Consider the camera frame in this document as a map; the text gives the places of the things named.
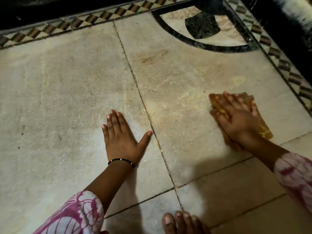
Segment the pink white floral sleeve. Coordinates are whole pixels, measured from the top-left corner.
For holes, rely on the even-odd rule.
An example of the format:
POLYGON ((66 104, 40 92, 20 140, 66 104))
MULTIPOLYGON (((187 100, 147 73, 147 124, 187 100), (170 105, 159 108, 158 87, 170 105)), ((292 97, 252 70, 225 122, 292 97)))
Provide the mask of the pink white floral sleeve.
POLYGON ((107 234, 102 232, 104 209, 90 191, 81 191, 51 215, 33 234, 107 234))
POLYGON ((312 160, 286 153, 275 162, 274 174, 288 195, 312 216, 312 160))

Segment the person's left hand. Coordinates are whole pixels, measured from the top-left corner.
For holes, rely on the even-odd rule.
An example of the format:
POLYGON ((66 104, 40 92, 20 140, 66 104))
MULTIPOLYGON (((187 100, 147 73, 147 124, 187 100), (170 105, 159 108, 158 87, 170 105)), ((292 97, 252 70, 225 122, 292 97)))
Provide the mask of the person's left hand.
POLYGON ((133 167, 137 166, 141 161, 144 153, 139 153, 137 149, 138 141, 135 139, 134 134, 124 118, 123 114, 116 112, 118 115, 122 133, 110 134, 110 114, 106 116, 110 139, 105 143, 108 162, 115 160, 126 160, 132 164, 133 167))

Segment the person's bare foot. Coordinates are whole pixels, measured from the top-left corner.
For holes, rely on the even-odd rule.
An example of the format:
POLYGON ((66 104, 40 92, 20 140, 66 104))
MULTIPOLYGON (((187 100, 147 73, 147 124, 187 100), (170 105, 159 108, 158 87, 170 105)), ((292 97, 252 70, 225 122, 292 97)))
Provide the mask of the person's bare foot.
POLYGON ((165 234, 211 234, 207 225, 189 212, 166 213, 162 217, 165 234))

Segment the person's left forearm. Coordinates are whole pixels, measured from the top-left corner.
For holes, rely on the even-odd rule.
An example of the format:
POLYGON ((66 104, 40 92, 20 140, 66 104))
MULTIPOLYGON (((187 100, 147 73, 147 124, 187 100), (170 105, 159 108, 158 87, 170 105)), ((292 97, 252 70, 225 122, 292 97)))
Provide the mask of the person's left forearm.
POLYGON ((112 161, 84 190, 95 194, 103 205, 104 212, 107 212, 116 193, 132 171, 133 166, 128 161, 112 161))

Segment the person's right hand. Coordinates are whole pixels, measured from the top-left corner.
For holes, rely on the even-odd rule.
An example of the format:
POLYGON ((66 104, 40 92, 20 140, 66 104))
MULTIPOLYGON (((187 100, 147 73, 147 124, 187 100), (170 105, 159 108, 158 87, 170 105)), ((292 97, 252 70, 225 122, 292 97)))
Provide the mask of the person's right hand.
POLYGON ((222 93, 223 97, 216 97, 216 105, 221 106, 230 116, 229 121, 224 117, 221 127, 227 136, 244 149, 240 142, 247 134, 258 134, 259 111, 257 105, 252 103, 249 108, 246 100, 239 94, 222 93))

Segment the orange-brown cleaning cloth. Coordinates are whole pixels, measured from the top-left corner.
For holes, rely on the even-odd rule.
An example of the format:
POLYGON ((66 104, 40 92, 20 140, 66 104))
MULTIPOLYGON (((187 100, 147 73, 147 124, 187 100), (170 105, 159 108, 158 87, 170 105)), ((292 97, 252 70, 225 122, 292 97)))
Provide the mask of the orange-brown cleaning cloth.
MULTIPOLYGON (((254 103, 254 96, 248 95, 246 92, 240 93, 239 95, 241 98, 244 98, 246 100, 249 108, 251 108, 252 103, 254 103)), ((223 95, 222 94, 209 94, 209 99, 210 99, 210 102, 212 104, 212 108, 213 109, 223 109, 221 106, 216 105, 216 97, 223 97, 223 95)), ((224 110, 224 117, 227 119, 227 121, 229 121, 230 116, 226 110, 224 110)), ((227 136, 227 134, 224 132, 223 128, 220 125, 218 125, 218 127, 219 127, 219 129, 223 135, 224 142, 226 145, 230 146, 235 151, 239 151, 242 149, 237 143, 232 141, 227 136)), ((271 133, 269 127, 267 126, 267 124, 263 120, 260 113, 259 113, 259 132, 260 132, 260 135, 267 140, 270 140, 271 138, 273 138, 273 134, 271 133)))

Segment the person's right forearm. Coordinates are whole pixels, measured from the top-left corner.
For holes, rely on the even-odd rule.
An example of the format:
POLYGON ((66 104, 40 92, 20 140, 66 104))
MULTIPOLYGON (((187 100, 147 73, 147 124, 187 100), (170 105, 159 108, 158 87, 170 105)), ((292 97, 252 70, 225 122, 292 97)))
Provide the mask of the person's right forearm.
POLYGON ((247 134, 238 142, 246 151, 257 157, 272 172, 276 161, 288 150, 272 143, 258 134, 247 134))

